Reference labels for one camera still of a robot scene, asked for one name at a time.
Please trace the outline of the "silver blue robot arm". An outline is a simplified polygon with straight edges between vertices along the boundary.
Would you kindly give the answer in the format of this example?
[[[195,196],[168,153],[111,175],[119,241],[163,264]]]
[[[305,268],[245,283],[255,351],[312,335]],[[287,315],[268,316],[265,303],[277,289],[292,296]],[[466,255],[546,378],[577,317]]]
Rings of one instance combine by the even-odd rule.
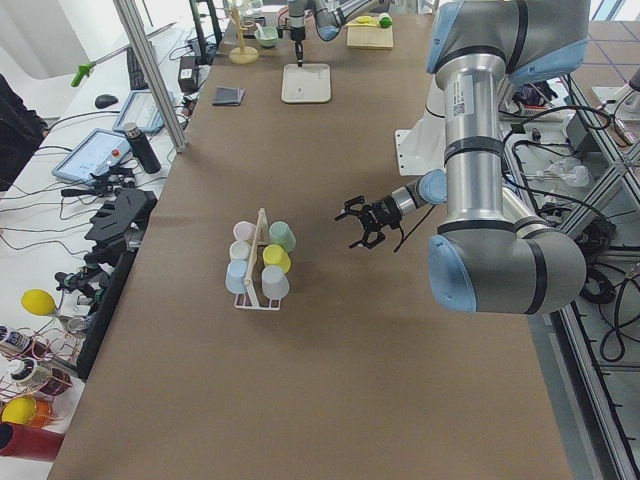
[[[288,1],[287,19],[285,25],[280,28],[279,36],[282,36],[285,30],[289,32],[290,39],[294,42],[297,66],[302,67],[304,61],[303,41],[306,39],[306,14],[308,12],[314,18],[316,32],[320,39],[329,42],[339,34],[343,26],[357,16],[368,12],[387,12],[390,4],[390,1],[383,0],[354,0],[330,8],[324,0]]]
[[[457,1],[437,13],[426,69],[444,93],[444,165],[383,199],[348,200],[361,243],[424,205],[447,216],[428,243],[437,303],[449,310],[549,313],[574,300],[585,281],[575,242],[531,212],[502,182],[500,81],[515,85],[577,69],[587,44],[586,1]]]

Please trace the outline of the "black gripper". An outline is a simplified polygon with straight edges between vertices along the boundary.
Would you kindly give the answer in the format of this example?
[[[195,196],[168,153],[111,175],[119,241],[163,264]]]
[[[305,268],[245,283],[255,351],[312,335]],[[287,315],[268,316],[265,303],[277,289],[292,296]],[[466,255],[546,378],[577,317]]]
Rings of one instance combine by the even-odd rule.
[[[294,41],[294,50],[298,67],[303,66],[304,50],[302,42],[306,39],[306,28],[304,26],[292,27],[290,29],[290,38]]]
[[[367,204],[364,196],[356,196],[344,202],[335,221],[345,219],[347,216],[356,217],[361,223],[369,223],[370,229],[365,229],[360,240],[351,243],[348,248],[362,247],[373,249],[385,240],[385,234],[381,231],[384,227],[392,230],[400,228],[401,210],[392,196]]]

